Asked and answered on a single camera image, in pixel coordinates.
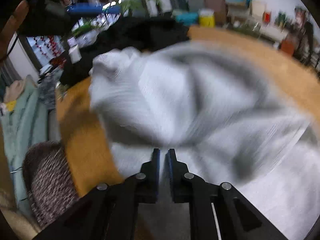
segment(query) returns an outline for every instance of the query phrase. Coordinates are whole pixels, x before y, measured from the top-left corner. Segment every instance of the metal rivet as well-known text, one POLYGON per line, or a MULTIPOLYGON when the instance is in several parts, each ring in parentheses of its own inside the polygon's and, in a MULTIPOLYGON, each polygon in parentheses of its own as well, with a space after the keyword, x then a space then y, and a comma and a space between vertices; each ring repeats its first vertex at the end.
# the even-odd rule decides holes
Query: metal rivet
POLYGON ((137 179, 144 179, 145 177, 146 177, 146 175, 145 175, 144 173, 141 173, 141 172, 140 172, 140 173, 137 173, 137 174, 136 174, 136 178, 137 178, 137 179))
POLYGON ((222 187, 223 187, 225 190, 229 190, 229 189, 231 189, 231 184, 228 183, 228 182, 224 182, 224 183, 222 183, 222 187))
POLYGON ((105 183, 100 183, 97 185, 98 190, 106 190, 108 188, 108 185, 105 183))
POLYGON ((184 177, 186 179, 193 179, 194 175, 192 173, 190 173, 190 172, 187 172, 187 173, 184 174, 184 177))

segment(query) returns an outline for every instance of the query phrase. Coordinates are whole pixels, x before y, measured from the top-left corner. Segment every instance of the gray cloth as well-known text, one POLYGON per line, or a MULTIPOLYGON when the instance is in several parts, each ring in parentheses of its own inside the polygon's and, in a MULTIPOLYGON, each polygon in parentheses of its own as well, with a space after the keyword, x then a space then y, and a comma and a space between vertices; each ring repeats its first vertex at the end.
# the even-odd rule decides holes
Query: gray cloth
POLYGON ((188 206, 171 202, 169 148, 207 182, 232 183, 290 240, 319 216, 316 133, 248 62, 189 42, 113 50, 94 59, 90 95, 124 177, 162 149, 159 201, 139 206, 155 239, 189 239, 188 206))

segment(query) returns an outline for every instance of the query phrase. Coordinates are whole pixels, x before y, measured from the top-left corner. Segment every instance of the wooden table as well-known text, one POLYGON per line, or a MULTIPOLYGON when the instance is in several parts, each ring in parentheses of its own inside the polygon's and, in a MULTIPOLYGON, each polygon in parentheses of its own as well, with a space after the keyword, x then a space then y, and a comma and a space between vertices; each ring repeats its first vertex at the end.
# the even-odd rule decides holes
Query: wooden table
MULTIPOLYGON (((191 27, 192 40, 209 41, 253 61, 261 68, 280 93, 289 96, 297 106, 310 113, 320 124, 320 86, 316 76, 286 54, 251 37, 234 32, 191 27)), ((63 101, 57 102, 57 115, 62 141, 78 193, 83 196, 100 182, 114 184, 122 181, 104 131, 97 116, 89 110, 90 78, 68 90, 63 101)))

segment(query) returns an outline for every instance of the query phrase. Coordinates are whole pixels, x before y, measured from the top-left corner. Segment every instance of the white cloth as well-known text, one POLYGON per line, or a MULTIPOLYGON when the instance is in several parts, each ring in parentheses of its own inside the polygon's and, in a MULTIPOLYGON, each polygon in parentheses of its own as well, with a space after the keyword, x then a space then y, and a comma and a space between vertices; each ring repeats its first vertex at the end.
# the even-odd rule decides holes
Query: white cloth
POLYGON ((232 183, 290 240, 319 216, 316 133, 249 63, 189 42, 112 50, 93 60, 90 95, 124 177, 162 149, 159 201, 139 206, 155 239, 189 239, 188 206, 169 193, 169 148, 207 182, 232 183))

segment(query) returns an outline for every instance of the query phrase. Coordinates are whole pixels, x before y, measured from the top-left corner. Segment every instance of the light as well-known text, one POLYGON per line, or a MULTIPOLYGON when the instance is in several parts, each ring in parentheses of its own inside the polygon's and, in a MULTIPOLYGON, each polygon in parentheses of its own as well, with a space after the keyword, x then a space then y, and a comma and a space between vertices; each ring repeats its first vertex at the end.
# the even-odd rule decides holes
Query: light
POLYGON ((102 7, 102 9, 107 9, 109 6, 110 6, 110 3, 107 3, 106 5, 104 5, 104 6, 102 7))

